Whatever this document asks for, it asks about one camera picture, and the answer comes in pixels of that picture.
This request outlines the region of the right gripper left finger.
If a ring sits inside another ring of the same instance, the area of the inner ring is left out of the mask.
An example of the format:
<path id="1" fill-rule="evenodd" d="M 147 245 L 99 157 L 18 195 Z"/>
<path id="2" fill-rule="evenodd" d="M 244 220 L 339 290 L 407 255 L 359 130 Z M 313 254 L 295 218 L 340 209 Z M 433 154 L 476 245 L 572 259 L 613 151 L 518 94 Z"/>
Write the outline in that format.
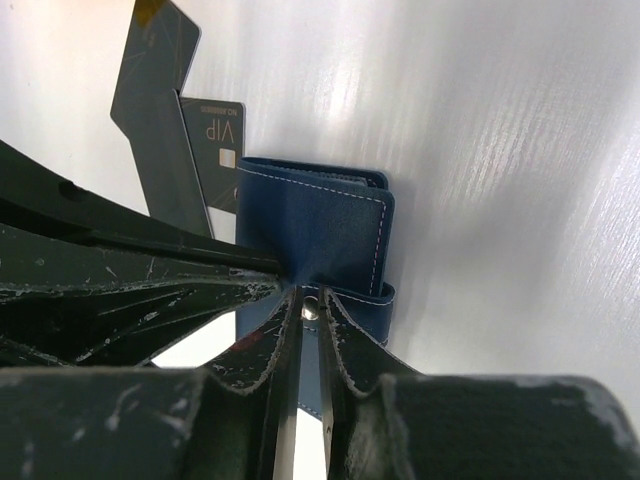
<path id="1" fill-rule="evenodd" d="M 201 479 L 291 479 L 302 348 L 302 293 L 287 292 L 254 331 L 206 365 Z"/>

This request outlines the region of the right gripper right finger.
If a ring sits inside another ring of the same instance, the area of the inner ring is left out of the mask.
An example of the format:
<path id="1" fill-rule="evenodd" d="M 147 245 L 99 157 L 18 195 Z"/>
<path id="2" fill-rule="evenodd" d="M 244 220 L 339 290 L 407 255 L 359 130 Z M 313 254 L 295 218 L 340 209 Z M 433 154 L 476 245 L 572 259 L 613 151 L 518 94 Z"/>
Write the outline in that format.
<path id="1" fill-rule="evenodd" d="M 318 353 L 329 479 L 414 479 L 409 429 L 396 404 L 417 371 L 351 318 L 337 294 L 319 293 Z"/>

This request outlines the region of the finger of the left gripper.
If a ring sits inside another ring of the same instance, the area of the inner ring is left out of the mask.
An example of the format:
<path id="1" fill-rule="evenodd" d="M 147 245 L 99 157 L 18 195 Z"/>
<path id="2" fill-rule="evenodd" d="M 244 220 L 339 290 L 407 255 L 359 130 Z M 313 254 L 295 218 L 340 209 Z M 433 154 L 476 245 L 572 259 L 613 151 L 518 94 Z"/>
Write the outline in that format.
<path id="1" fill-rule="evenodd" d="M 116 204 L 1 144 L 1 222 L 84 246 L 278 273 L 270 254 L 200 236 Z"/>
<path id="2" fill-rule="evenodd" d="M 51 238 L 1 228 L 1 364 L 141 366 L 221 314 L 280 292 L 266 254 L 179 234 Z"/>

